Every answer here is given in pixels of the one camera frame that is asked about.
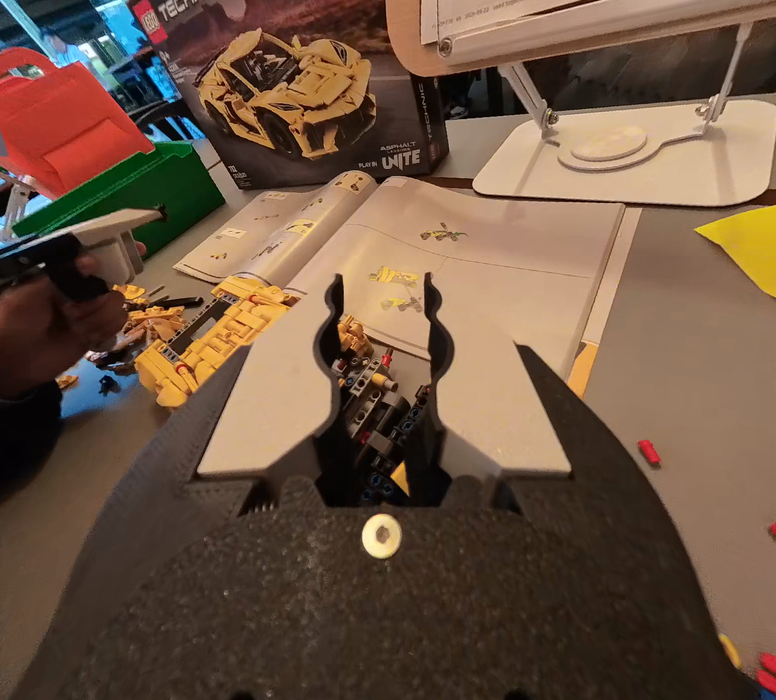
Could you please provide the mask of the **person's left hand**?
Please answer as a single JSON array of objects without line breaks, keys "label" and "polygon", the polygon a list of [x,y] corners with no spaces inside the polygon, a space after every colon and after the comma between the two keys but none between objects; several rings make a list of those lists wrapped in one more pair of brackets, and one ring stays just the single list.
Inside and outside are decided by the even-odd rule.
[{"label": "person's left hand", "polygon": [[128,314],[116,290],[84,302],[65,297],[45,274],[1,296],[1,397],[53,381],[120,333]]}]

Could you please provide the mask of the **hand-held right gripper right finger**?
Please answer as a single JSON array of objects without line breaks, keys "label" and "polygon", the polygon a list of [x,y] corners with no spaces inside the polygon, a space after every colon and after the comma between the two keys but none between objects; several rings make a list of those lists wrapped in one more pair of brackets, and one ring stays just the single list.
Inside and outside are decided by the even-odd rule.
[{"label": "hand-held right gripper right finger", "polygon": [[462,297],[424,276],[431,382],[405,457],[412,505],[441,504],[442,480],[562,481],[571,464],[518,345],[490,319],[471,326]]}]

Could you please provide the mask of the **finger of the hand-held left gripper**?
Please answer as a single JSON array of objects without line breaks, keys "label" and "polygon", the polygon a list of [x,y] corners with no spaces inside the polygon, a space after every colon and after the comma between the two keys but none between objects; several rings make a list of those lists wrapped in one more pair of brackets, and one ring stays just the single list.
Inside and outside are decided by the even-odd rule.
[{"label": "finger of the hand-held left gripper", "polygon": [[157,221],[167,221],[165,208],[121,209],[38,237],[34,247],[98,247],[122,241],[135,247],[134,229]]}]

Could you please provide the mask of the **toy car set box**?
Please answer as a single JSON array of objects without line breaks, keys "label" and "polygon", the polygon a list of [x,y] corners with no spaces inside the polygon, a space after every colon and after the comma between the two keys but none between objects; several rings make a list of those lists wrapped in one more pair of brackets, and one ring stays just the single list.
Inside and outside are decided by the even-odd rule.
[{"label": "toy car set box", "polygon": [[431,173],[449,154],[439,84],[393,52],[386,0],[132,0],[241,190]]}]

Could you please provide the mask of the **yellow toy brick car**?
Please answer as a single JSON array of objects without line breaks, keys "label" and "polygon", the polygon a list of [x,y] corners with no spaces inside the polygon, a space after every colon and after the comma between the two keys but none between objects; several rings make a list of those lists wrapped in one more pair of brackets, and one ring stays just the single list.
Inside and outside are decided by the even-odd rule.
[{"label": "yellow toy brick car", "polygon": [[[213,290],[213,301],[168,340],[159,337],[137,357],[141,384],[160,406],[178,410],[241,348],[274,330],[300,296],[254,278],[230,276]],[[413,401],[399,395],[390,374],[393,348],[377,353],[363,324],[352,315],[337,323],[338,345],[331,358],[337,380],[337,429],[348,438],[348,463],[358,484],[358,504],[411,501],[405,456],[424,413],[429,386]]]}]

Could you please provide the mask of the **green storage bin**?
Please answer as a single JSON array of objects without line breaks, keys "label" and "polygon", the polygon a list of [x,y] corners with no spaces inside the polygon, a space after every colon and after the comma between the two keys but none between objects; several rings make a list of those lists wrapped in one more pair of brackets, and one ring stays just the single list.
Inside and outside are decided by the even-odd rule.
[{"label": "green storage bin", "polygon": [[161,142],[138,152],[78,188],[27,214],[17,237],[48,234],[122,209],[162,208],[166,220],[133,230],[150,257],[225,204],[225,199],[188,142]]}]

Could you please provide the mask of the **pile of small coloured pins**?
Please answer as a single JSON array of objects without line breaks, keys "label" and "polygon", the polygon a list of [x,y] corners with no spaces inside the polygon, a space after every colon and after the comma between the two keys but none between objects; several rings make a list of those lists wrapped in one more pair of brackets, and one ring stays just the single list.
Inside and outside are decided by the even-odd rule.
[{"label": "pile of small coloured pins", "polygon": [[[731,664],[743,673],[743,660],[739,650],[725,634],[718,634],[718,639]],[[775,656],[762,652],[758,656],[759,667],[753,675],[757,696],[763,699],[775,699]]]}]

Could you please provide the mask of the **pile of yellow brick parts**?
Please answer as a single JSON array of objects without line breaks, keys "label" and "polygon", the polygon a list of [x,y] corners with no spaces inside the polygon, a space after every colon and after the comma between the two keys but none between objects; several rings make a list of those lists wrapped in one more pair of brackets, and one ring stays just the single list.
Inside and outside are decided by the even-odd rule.
[{"label": "pile of yellow brick parts", "polygon": [[76,324],[76,334],[83,345],[92,345],[94,352],[84,358],[103,371],[99,381],[101,395],[120,392],[120,384],[112,373],[127,375],[137,371],[141,355],[159,355],[173,336],[183,330],[184,309],[198,305],[202,299],[183,298],[166,302],[131,303],[125,310],[122,289],[89,302],[67,305],[68,322]]}]

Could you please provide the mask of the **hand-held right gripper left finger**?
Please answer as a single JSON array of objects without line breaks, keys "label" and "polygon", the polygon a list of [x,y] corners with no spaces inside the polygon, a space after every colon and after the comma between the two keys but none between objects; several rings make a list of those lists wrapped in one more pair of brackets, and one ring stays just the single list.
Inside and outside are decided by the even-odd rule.
[{"label": "hand-held right gripper left finger", "polygon": [[329,274],[258,335],[199,462],[201,479],[259,482],[275,496],[302,476],[327,505],[348,505],[352,443],[332,371],[343,310],[343,278]]}]

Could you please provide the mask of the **orange carry bag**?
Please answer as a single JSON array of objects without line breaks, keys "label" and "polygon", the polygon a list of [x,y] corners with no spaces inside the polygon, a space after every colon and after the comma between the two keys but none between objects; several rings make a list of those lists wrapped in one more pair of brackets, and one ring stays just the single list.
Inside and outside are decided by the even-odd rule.
[{"label": "orange carry bag", "polygon": [[2,167],[56,200],[154,144],[82,63],[1,53]]}]

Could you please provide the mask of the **open instruction booklet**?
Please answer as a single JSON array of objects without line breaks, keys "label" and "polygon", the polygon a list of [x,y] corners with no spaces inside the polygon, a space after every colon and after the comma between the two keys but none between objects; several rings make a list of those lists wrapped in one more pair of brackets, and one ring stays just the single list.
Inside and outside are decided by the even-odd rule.
[{"label": "open instruction booklet", "polygon": [[174,267],[210,285],[234,276],[297,296],[340,274],[344,313],[368,338],[424,359],[431,274],[476,332],[498,326],[567,377],[624,211],[348,171],[309,192],[258,195]]}]

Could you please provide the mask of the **grey desk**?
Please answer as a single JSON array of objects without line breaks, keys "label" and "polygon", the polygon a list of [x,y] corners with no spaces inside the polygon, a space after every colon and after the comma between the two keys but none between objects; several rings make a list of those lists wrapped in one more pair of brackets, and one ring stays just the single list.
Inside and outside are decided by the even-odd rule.
[{"label": "grey desk", "polygon": [[[393,559],[366,510],[292,480],[191,482],[245,355],[119,482],[69,577],[49,541],[18,604],[56,591],[7,698],[759,698],[718,639],[774,653],[774,300],[645,210],[587,389],[526,355],[568,482],[473,479],[399,509]],[[637,442],[649,440],[651,467]]]}]

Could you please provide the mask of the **white document stand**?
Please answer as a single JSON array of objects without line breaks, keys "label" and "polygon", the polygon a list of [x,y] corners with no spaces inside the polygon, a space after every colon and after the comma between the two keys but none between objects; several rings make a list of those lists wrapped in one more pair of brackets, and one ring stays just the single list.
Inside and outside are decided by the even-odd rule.
[{"label": "white document stand", "polygon": [[[754,24],[736,25],[723,83],[694,103],[560,115],[526,70],[528,60],[498,65],[532,123],[510,133],[477,173],[473,190],[508,199],[711,208],[755,199],[771,181],[774,105],[752,98],[726,105]],[[439,39],[438,51],[450,53],[453,38],[467,32]]]}]

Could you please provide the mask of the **yellow sticky note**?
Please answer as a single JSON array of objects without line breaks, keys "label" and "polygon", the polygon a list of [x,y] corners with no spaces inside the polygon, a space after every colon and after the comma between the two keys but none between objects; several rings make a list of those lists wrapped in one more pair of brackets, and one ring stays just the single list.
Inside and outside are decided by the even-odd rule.
[{"label": "yellow sticky note", "polygon": [[743,211],[694,231],[720,247],[763,293],[775,297],[775,206]]}]

